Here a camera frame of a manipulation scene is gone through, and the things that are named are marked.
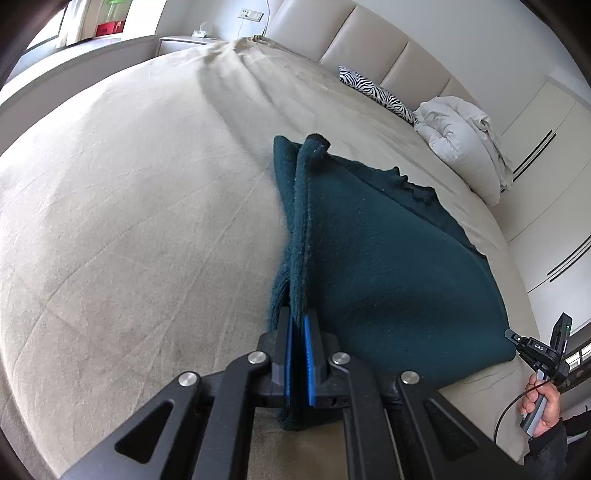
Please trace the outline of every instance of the red box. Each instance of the red box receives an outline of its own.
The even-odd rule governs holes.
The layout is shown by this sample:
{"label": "red box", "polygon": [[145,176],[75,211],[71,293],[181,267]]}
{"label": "red box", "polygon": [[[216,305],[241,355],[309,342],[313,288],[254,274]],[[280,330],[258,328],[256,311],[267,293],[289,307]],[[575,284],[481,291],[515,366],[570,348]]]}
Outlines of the red box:
{"label": "red box", "polygon": [[113,33],[123,32],[125,20],[118,20],[117,22],[101,23],[96,27],[95,37],[102,37],[103,35],[111,35]]}

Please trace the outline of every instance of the beige bedsheet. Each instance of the beige bedsheet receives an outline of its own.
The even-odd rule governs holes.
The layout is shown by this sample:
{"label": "beige bedsheet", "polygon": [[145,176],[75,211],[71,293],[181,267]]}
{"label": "beige bedsheet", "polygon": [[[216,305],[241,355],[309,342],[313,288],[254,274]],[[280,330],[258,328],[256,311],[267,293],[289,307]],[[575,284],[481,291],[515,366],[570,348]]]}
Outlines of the beige bedsheet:
{"label": "beige bedsheet", "polygon": [[[178,373],[255,347],[286,239],[272,139],[312,132],[433,186],[489,258],[511,327],[537,335],[494,218],[406,122],[262,42],[158,57],[76,95],[0,158],[1,426],[39,480]],[[528,374],[515,359],[443,392],[492,435]],[[517,421],[511,410],[499,435],[515,459]],[[342,479],[343,455],[340,425],[286,433],[261,413],[251,478]]]}

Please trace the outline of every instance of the bed frame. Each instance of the bed frame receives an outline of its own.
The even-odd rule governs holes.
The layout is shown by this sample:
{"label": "bed frame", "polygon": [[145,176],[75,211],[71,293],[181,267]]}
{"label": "bed frame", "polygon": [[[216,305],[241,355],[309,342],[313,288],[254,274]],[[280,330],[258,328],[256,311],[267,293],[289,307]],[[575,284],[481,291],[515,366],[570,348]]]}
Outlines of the bed frame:
{"label": "bed frame", "polygon": [[345,65],[400,98],[411,110],[438,95],[476,103],[406,33],[351,0],[277,0],[266,37],[338,75]]}

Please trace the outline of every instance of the window frame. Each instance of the window frame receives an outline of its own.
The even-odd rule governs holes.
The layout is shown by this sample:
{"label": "window frame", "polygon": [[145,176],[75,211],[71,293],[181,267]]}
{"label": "window frame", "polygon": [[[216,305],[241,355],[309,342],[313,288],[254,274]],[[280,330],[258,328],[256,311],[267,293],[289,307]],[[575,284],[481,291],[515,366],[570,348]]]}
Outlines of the window frame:
{"label": "window frame", "polygon": [[22,55],[24,55],[25,53],[29,53],[31,50],[34,50],[37,47],[40,47],[41,45],[44,45],[47,42],[51,42],[52,40],[57,39],[60,36],[61,33],[61,28],[64,25],[64,19],[66,17],[66,11],[68,10],[67,5],[62,9],[62,14],[61,14],[61,20],[60,20],[60,27],[57,29],[57,35],[54,35],[53,37],[50,38],[46,38],[45,40],[41,40],[39,43],[35,43],[32,47],[28,47]]}
{"label": "window frame", "polygon": [[582,347],[581,350],[581,363],[587,361],[591,358],[591,343],[588,343],[586,346]]}
{"label": "window frame", "polygon": [[580,367],[581,364],[583,363],[581,360],[581,352],[579,350],[577,350],[575,353],[573,353],[569,357],[565,358],[565,361],[569,365],[569,372],[572,372],[574,369]]}

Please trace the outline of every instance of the metal screw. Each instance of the metal screw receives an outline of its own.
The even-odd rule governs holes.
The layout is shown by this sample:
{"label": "metal screw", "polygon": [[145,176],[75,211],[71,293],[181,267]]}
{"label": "metal screw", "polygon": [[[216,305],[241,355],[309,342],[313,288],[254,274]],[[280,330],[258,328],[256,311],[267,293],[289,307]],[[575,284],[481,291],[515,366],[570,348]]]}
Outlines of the metal screw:
{"label": "metal screw", "polygon": [[346,365],[351,361],[351,357],[345,352],[336,352],[331,357],[331,360],[336,365]]}
{"label": "metal screw", "polygon": [[400,380],[407,385],[416,385],[418,384],[418,381],[421,380],[421,377],[418,376],[418,373],[413,372],[412,370],[406,370],[400,375]]}
{"label": "metal screw", "polygon": [[248,361],[253,365],[261,364],[267,360],[267,354],[265,352],[255,351],[248,354]]}
{"label": "metal screw", "polygon": [[190,387],[197,382],[197,374],[193,372],[185,372],[178,378],[178,383],[184,387]]}

